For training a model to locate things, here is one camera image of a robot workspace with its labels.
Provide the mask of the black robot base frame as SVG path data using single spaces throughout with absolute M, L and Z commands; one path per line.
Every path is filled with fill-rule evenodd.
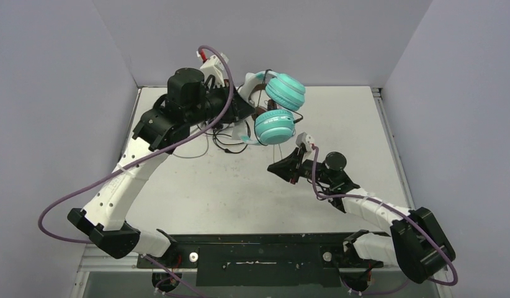
M 156 261 L 178 273 L 195 273 L 196 285 L 339 287 L 340 278 L 365 281 L 383 264 L 345 252 L 351 233 L 175 235 Z

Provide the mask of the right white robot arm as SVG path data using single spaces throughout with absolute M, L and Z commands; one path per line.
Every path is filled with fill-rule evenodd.
M 425 207 L 409 209 L 384 201 L 354 183 L 345 172 L 346 157 L 336 151 L 318 161 L 318 147 L 312 147 L 314 157 L 306 158 L 305 147 L 298 147 L 283 160 L 267 167 L 268 172 L 295 184 L 305 178 L 320 201 L 355 215 L 384 232 L 378 235 L 359 232 L 343 244 L 344 260 L 353 266 L 374 260 L 396 266 L 418 284 L 432 281 L 454 286 L 459 281 L 453 260 L 455 251 L 434 214 Z

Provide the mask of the teal cat-ear headphones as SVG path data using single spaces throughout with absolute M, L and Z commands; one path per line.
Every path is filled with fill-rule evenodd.
M 249 107 L 254 107 L 251 95 L 261 86 L 270 100 L 276 104 L 270 107 L 254 120 L 254 139 L 248 136 L 243 121 L 235 123 L 231 133 L 232 139 L 248 145 L 278 145 L 289 140 L 295 133 L 295 124 L 300 119 L 294 119 L 294 113 L 305 103 L 306 88 L 297 79 L 286 73 L 272 70 L 257 73 L 246 73 L 244 84 L 238 89 L 238 94 Z

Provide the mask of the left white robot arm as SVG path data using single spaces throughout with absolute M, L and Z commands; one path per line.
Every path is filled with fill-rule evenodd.
M 232 124 L 254 114 L 250 95 L 256 80 L 256 74 L 248 73 L 235 89 L 209 71 L 177 70 L 166 92 L 136 123 L 113 173 L 97 183 L 99 191 L 84 207 L 69 211 L 68 221 L 113 258 L 139 253 L 153 256 L 163 267 L 173 265 L 177 249 L 172 238 L 162 230 L 131 226 L 128 211 L 160 164 L 194 139 L 193 126 Z

